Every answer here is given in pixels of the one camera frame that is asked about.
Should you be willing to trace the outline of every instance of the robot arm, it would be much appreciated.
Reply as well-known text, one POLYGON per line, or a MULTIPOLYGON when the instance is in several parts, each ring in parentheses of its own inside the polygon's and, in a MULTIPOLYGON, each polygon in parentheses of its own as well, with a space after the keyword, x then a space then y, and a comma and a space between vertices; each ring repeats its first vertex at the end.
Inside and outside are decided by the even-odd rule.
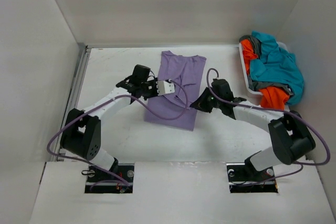
MULTIPOLYGON (((66 120, 66 124, 76 119, 86 111, 111 100, 119 95, 132 95, 136 98, 149 99, 175 92, 174 84, 167 81, 158 81, 157 78, 148 80, 150 68, 136 65, 131 76, 116 85, 106 97, 84 110, 72 109, 66 120)), ((82 120, 64 131, 60 146, 101 168, 116 172, 118 160, 101 148, 101 124, 112 117, 119 110, 133 103, 130 97, 116 99, 106 106, 90 113, 82 120)))
MULTIPOLYGON (((228 82, 224 79, 214 79, 212 89, 223 100, 255 106, 244 98, 235 98, 228 82)), ((245 174, 240 174, 240 177, 245 177, 245 180, 254 181, 251 178, 264 173, 272 166, 290 165, 315 148, 315 141, 307 127, 281 112, 252 110, 220 102, 208 88, 191 104, 191 107, 208 113, 211 113, 213 108, 218 108, 223 114, 235 120, 251 123, 270 134, 272 146, 245 160, 245 174)), ((297 112, 292 111, 292 113, 300 116, 297 112)))

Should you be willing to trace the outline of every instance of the lavender shirt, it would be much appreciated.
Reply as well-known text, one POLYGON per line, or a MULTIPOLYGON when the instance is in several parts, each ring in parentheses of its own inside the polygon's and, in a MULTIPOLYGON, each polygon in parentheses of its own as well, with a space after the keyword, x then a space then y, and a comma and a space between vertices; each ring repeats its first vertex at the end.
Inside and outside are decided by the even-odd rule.
MULTIPOLYGON (((197 110, 189 106, 199 96, 205 61, 205 57, 198 55, 183 57, 170 51, 163 51, 158 79, 172 79, 181 84, 188 95, 188 109, 179 119, 170 121, 157 118, 146 110, 144 120, 150 123, 179 127, 190 131, 194 130, 197 110)), ((153 97, 148 100, 148 106, 166 118, 173 118, 182 112, 185 102, 184 92, 180 87, 175 86, 175 93, 153 97)))

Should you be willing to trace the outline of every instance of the teal shirt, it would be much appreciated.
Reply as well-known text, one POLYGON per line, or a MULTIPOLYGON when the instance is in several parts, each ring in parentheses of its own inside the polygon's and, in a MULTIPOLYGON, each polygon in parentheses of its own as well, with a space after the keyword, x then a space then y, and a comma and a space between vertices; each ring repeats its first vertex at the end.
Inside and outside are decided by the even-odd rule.
POLYGON ((286 104, 297 104, 302 98, 304 80, 296 65, 295 55, 280 48, 272 35, 257 31, 251 35, 261 42, 260 58, 250 62, 251 79, 287 84, 293 95, 286 104))

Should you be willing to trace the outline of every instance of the bolt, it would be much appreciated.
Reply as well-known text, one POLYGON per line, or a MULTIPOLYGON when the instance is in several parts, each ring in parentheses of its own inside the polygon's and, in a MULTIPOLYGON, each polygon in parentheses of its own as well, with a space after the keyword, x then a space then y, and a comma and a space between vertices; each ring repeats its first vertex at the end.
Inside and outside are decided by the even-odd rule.
POLYGON ((228 175, 229 175, 230 177, 234 177, 234 176, 235 176, 235 170, 233 170, 233 169, 229 169, 229 170, 227 171, 227 173, 228 173, 228 175))
POLYGON ((127 171, 127 176, 129 178, 133 178, 134 177, 134 171, 132 171, 132 170, 127 171))
POLYGON ((274 171, 271 169, 271 168, 268 168, 266 170, 266 173, 269 175, 269 176, 274 176, 274 171))

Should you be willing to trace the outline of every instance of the white table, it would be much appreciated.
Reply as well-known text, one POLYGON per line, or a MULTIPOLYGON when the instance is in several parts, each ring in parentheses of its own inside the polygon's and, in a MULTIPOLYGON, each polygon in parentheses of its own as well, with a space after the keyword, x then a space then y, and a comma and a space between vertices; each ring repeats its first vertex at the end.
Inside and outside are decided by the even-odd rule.
MULTIPOLYGON (((237 47, 105 48, 91 51, 78 108, 104 97, 136 64, 157 73, 163 50, 207 58, 200 92, 206 70, 216 67, 234 95, 245 96, 237 47)), ((278 194, 229 193, 224 162, 269 147, 264 131, 219 110, 198 112, 193 132, 146 123, 143 113, 134 103, 102 127, 102 147, 120 162, 136 162, 132 195, 84 194, 85 164, 49 163, 31 223, 335 223, 315 167, 278 179, 278 194)), ((280 165, 275 173, 295 169, 280 165)))
MULTIPOLYGON (((207 58, 205 75, 216 67, 228 80, 235 96, 246 95, 239 51, 233 46, 188 46, 176 48, 93 49, 81 89, 78 108, 83 109, 108 94, 116 83, 130 75, 136 64, 157 74, 161 51, 207 58)), ((104 122, 102 147, 120 162, 135 161, 226 161, 242 162, 251 154, 270 146, 269 135, 244 122, 222 115, 198 112, 193 132, 143 121, 144 108, 134 103, 104 122)))

